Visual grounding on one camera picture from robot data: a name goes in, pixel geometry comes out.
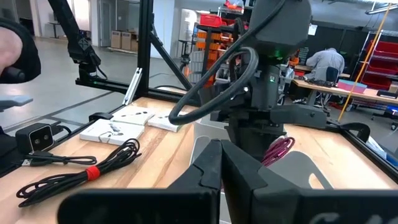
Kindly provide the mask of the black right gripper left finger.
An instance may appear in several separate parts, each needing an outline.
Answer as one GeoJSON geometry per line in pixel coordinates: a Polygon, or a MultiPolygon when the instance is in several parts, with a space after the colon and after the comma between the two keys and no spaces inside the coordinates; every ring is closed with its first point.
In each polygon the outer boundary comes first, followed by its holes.
{"type": "Polygon", "coordinates": [[[68,196],[58,224],[219,224],[222,145],[212,140],[165,189],[86,189],[68,196]]]}

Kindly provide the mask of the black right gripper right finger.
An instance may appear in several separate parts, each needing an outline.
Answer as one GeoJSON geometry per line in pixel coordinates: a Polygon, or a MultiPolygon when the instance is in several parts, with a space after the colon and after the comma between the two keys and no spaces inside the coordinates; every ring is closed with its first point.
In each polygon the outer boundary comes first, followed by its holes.
{"type": "Polygon", "coordinates": [[[221,145],[232,224],[398,224],[398,190],[301,188],[232,142],[221,145]]]}

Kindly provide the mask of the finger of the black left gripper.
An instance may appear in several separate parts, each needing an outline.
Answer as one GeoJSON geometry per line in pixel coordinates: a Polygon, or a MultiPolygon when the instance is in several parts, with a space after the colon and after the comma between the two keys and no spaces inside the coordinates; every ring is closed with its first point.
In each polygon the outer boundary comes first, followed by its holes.
{"type": "Polygon", "coordinates": [[[257,145],[256,137],[252,135],[252,132],[247,128],[229,127],[228,136],[232,143],[242,149],[244,152],[257,158],[257,145]]]}
{"type": "Polygon", "coordinates": [[[257,143],[256,159],[262,161],[270,145],[281,136],[285,136],[283,126],[266,126],[261,129],[257,143]]]}

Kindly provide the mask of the white box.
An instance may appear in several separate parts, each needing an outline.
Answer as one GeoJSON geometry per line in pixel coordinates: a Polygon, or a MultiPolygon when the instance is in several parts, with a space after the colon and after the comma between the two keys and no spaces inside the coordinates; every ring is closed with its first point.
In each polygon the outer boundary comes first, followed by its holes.
{"type": "Polygon", "coordinates": [[[157,113],[147,121],[147,124],[155,128],[160,128],[177,133],[181,129],[182,125],[174,125],[170,123],[169,114],[170,114],[169,111],[163,111],[161,113],[157,113]]]}
{"type": "Polygon", "coordinates": [[[127,106],[126,108],[115,112],[111,121],[144,126],[154,115],[155,110],[152,108],[127,106]]]}

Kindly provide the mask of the white printed booklet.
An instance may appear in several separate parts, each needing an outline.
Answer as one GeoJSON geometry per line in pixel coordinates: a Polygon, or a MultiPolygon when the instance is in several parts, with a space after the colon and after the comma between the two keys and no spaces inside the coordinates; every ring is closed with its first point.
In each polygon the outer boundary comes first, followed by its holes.
{"type": "Polygon", "coordinates": [[[79,137],[81,140],[102,142],[120,146],[128,139],[138,139],[145,127],[137,124],[119,123],[99,119],[83,130],[79,137]]]}

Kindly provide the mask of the black wall charger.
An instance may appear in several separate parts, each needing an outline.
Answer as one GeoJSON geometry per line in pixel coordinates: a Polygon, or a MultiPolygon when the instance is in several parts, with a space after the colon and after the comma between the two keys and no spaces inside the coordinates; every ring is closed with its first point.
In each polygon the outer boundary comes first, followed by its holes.
{"type": "Polygon", "coordinates": [[[49,124],[35,123],[15,133],[17,149],[21,154],[43,151],[53,146],[52,128],[49,124]]]}

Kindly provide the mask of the grey plastic bin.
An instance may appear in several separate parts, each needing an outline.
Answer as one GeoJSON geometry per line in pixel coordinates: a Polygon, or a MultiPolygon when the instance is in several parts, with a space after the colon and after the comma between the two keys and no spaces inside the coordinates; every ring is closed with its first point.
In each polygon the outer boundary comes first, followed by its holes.
{"type": "Polygon", "coordinates": [[[226,144],[226,148],[233,153],[233,156],[243,156],[243,161],[238,163],[239,168],[248,167],[267,184],[290,182],[303,189],[315,189],[315,184],[310,180],[311,176],[315,176],[320,183],[320,189],[333,188],[311,158],[302,152],[290,151],[283,158],[266,167],[228,140],[222,142],[226,144]]]}

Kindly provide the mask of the black office chair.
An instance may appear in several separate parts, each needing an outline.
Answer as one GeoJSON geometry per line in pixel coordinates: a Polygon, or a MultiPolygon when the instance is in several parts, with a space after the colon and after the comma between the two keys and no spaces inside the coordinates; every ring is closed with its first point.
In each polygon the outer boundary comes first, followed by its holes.
{"type": "Polygon", "coordinates": [[[326,81],[336,83],[339,77],[339,70],[333,67],[327,67],[326,69],[326,81]]]}

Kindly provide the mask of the person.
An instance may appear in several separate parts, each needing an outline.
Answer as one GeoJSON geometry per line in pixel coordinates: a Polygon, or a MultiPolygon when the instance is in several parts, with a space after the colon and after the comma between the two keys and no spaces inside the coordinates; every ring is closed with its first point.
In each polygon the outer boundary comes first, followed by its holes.
{"type": "Polygon", "coordinates": [[[345,68],[345,60],[336,49],[329,48],[314,53],[307,59],[306,66],[312,69],[310,73],[305,75],[306,78],[326,81],[327,68],[335,68],[338,70],[338,74],[341,74],[345,68]]]}

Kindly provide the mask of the pink and blue box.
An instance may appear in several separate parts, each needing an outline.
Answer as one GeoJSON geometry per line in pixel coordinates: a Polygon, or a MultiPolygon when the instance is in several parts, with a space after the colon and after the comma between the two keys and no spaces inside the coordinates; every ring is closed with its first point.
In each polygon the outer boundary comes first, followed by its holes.
{"type": "Polygon", "coordinates": [[[346,91],[351,91],[351,89],[353,89],[353,93],[364,93],[368,86],[362,83],[355,83],[349,80],[339,79],[337,87],[346,91]]]}

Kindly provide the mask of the wooden desk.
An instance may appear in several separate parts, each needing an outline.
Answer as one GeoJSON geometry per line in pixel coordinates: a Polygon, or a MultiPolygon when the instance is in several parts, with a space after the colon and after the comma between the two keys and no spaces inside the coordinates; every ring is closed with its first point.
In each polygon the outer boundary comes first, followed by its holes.
{"type": "MultiPolygon", "coordinates": [[[[293,80],[294,83],[298,87],[302,88],[308,88],[311,90],[316,90],[324,93],[331,93],[334,95],[343,95],[343,96],[348,96],[350,91],[347,90],[342,90],[340,88],[328,88],[328,87],[323,87],[323,86],[316,86],[316,85],[311,85],[308,83],[305,83],[303,80],[293,80]]],[[[355,93],[352,92],[351,94],[352,98],[362,98],[363,100],[375,100],[375,101],[380,101],[381,103],[387,104],[387,105],[398,105],[398,98],[393,99],[393,98],[386,98],[386,97],[381,97],[377,96],[377,91],[373,89],[365,89],[363,93],[355,93]]]]}

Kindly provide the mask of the shelf with orange bins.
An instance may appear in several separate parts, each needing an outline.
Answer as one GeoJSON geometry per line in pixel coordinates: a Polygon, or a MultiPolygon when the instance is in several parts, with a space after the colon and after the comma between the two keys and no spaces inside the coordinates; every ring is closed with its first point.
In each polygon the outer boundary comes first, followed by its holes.
{"type": "Polygon", "coordinates": [[[194,51],[190,54],[188,78],[196,83],[234,42],[235,20],[216,14],[200,14],[199,23],[194,28],[194,51]]]}

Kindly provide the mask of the shelf with red bins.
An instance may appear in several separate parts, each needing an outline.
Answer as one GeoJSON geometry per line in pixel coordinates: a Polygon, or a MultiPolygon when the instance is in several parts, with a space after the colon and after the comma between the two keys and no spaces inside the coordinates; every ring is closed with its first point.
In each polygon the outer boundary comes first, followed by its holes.
{"type": "Polygon", "coordinates": [[[388,90],[398,82],[398,31],[367,33],[355,67],[359,82],[368,88],[388,90]]]}

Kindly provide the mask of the silver angle brace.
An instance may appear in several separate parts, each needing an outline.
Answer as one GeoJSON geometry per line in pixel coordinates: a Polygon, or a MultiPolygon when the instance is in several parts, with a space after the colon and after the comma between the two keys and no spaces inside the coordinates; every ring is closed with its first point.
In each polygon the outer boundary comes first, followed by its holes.
{"type": "Polygon", "coordinates": [[[141,77],[142,77],[142,68],[136,68],[136,71],[135,71],[133,78],[130,82],[129,88],[127,89],[127,92],[124,96],[122,105],[127,106],[127,105],[131,104],[131,102],[134,98],[134,95],[136,93],[137,87],[139,86],[141,77]]]}

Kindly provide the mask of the cardboard box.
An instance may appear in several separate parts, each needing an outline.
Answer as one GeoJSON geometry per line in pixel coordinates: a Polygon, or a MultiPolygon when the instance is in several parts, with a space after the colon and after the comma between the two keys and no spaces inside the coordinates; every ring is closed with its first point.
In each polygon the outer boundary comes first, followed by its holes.
{"type": "Polygon", "coordinates": [[[122,32],[121,34],[121,48],[123,50],[131,50],[132,34],[130,32],[122,32]]]}
{"type": "Polygon", "coordinates": [[[122,45],[122,32],[113,30],[111,32],[111,48],[120,49],[122,45]]]}

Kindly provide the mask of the person's hand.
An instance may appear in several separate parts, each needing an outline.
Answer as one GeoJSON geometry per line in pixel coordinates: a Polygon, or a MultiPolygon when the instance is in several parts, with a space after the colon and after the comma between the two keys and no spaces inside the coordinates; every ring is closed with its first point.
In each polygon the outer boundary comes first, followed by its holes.
{"type": "Polygon", "coordinates": [[[0,75],[19,59],[22,52],[22,40],[12,30],[0,27],[0,75]]]}

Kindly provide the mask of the black aluminium rig frame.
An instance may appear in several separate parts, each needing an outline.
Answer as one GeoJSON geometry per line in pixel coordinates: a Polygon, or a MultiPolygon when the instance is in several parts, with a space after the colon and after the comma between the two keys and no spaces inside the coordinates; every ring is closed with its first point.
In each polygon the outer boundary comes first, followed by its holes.
{"type": "MultiPolygon", "coordinates": [[[[93,84],[95,81],[105,83],[106,80],[91,76],[92,73],[99,70],[101,60],[91,46],[90,40],[88,40],[78,28],[77,21],[75,20],[67,0],[48,0],[48,2],[58,18],[64,33],[67,35],[69,55],[79,67],[80,78],[78,81],[82,81],[84,85],[93,84]]],[[[140,56],[140,59],[138,60],[138,64],[144,67],[144,77],[139,83],[136,96],[154,97],[156,93],[155,90],[149,89],[149,81],[147,80],[149,77],[150,41],[151,39],[149,37],[146,38],[139,47],[138,56],[140,56]]],[[[378,171],[378,175],[388,176],[398,185],[398,167],[394,167],[385,158],[371,150],[369,146],[364,145],[369,138],[369,126],[363,123],[347,123],[342,125],[328,121],[326,122],[326,127],[321,130],[326,135],[331,135],[332,132],[344,135],[348,134],[350,130],[357,130],[359,132],[358,136],[348,137],[347,140],[351,141],[353,147],[367,159],[365,162],[367,166],[378,171]]]]}

